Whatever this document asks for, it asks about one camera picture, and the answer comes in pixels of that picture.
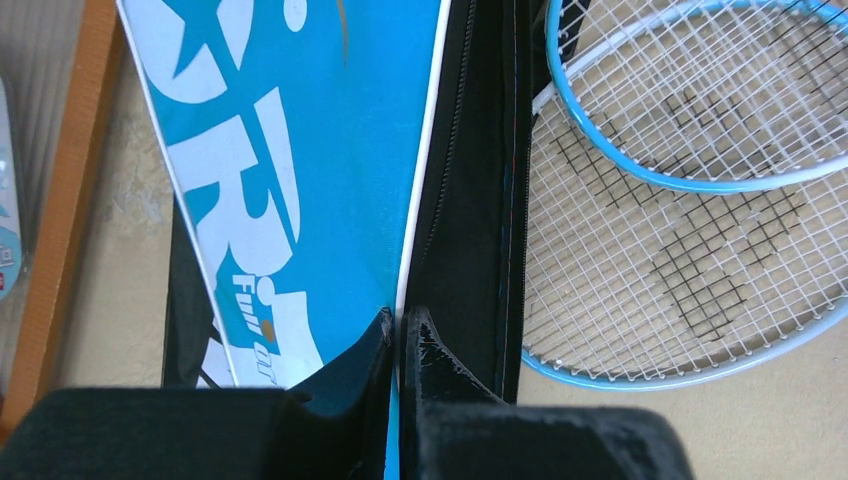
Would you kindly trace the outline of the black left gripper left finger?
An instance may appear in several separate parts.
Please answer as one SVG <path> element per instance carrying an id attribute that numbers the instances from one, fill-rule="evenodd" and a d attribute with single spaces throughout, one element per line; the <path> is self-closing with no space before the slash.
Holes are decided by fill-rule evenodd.
<path id="1" fill-rule="evenodd" d="M 392 316 L 295 387 L 55 391 L 1 451 L 5 479 L 379 479 Z"/>

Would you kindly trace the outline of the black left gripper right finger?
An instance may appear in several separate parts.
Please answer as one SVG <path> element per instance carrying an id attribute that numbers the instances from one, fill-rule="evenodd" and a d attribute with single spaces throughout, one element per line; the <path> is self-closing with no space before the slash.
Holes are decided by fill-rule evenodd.
<path id="1" fill-rule="evenodd" d="M 404 479 L 690 479 L 660 415 L 620 407 L 511 405 L 441 341 L 428 310 L 400 322 Z"/>

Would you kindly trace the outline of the blue racket cover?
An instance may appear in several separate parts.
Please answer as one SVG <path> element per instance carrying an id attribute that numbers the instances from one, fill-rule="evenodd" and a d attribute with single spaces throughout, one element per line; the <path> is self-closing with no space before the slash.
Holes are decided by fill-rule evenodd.
<path id="1" fill-rule="evenodd" d="M 517 398 L 541 1 L 121 1 L 230 388 L 291 389 L 392 316 Z"/>

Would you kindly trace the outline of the black Crossway racket cover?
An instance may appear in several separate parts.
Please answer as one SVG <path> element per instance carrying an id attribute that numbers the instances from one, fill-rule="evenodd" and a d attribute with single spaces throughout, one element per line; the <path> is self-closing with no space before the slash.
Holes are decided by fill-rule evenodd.
<path id="1" fill-rule="evenodd" d="M 173 207 L 162 385 L 233 386 L 207 288 L 178 204 Z"/>

